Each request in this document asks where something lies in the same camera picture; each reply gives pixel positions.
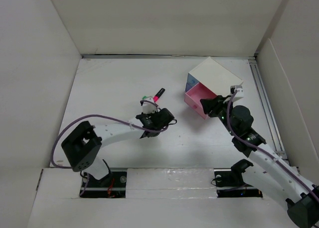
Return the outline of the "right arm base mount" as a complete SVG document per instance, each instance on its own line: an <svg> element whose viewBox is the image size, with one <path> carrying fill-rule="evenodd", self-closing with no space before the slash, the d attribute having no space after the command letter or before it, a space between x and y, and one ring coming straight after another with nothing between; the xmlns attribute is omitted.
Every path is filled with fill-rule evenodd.
<svg viewBox="0 0 319 228"><path fill-rule="evenodd" d="M214 169L214 178L211 185L216 187L218 198L263 198L260 190L252 187L243 180L242 174L253 163L242 159L231 168Z"/></svg>

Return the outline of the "dark blue drawer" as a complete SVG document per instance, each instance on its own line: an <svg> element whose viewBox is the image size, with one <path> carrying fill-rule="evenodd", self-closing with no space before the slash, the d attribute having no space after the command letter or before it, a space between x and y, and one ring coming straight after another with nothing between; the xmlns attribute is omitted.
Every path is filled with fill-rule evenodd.
<svg viewBox="0 0 319 228"><path fill-rule="evenodd" d="M188 92L194 86L193 83L186 83L185 92Z"/></svg>

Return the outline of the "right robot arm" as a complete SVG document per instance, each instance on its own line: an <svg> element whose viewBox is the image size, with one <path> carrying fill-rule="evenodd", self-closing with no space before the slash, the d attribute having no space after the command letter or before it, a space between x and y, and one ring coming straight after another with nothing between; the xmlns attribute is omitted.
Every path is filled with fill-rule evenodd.
<svg viewBox="0 0 319 228"><path fill-rule="evenodd" d="M319 226L319 187L304 178L273 151L252 124L245 106L234 106L234 96L200 99L203 111L226 127L235 148L245 158L231 166L230 179L261 190L280 204L299 228Z"/></svg>

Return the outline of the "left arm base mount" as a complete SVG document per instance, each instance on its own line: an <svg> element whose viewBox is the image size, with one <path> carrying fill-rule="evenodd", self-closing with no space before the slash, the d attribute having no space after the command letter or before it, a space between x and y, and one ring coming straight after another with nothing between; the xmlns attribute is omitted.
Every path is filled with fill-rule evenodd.
<svg viewBox="0 0 319 228"><path fill-rule="evenodd" d="M89 175L89 181L87 181L85 172L82 172L80 176L82 177L79 191L80 198L117 199L126 197L127 169L112 169L110 177L101 181L96 180L91 175Z"/></svg>

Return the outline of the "pink drawer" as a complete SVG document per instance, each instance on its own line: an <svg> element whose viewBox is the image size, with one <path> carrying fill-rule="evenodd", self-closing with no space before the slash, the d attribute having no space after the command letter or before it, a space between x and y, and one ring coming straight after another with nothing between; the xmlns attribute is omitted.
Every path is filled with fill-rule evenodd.
<svg viewBox="0 0 319 228"><path fill-rule="evenodd" d="M208 115L204 113L201 99L214 99L217 95L201 83L196 84L184 94L184 102L197 112L203 119Z"/></svg>

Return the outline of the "light blue drawer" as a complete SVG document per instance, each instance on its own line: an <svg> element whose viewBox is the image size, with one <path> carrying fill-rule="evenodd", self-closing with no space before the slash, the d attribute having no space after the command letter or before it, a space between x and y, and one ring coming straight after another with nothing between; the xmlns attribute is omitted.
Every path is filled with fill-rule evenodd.
<svg viewBox="0 0 319 228"><path fill-rule="evenodd" d="M193 75L191 75L190 73L188 73L188 75L187 75L187 83L188 83L191 87L193 87L193 86L195 86L196 84L198 84L199 81L198 81Z"/></svg>

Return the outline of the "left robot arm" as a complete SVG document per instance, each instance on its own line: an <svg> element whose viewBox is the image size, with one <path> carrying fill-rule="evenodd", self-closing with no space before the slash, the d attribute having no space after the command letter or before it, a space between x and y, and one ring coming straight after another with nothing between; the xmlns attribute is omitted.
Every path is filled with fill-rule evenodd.
<svg viewBox="0 0 319 228"><path fill-rule="evenodd" d="M139 114L128 121L99 114L95 116L114 123L95 126L83 121L62 141L61 147L73 172L87 173L102 187L111 182L112 174L107 162L98 157L102 148L129 139L156 137L177 122L166 108Z"/></svg>

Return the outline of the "black pink highlighter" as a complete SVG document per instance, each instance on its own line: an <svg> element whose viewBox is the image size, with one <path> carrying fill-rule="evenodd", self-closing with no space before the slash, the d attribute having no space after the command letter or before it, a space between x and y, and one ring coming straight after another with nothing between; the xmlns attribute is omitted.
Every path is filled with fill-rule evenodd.
<svg viewBox="0 0 319 228"><path fill-rule="evenodd" d="M157 102L164 92L165 92L165 89L161 88L153 97L154 102Z"/></svg>

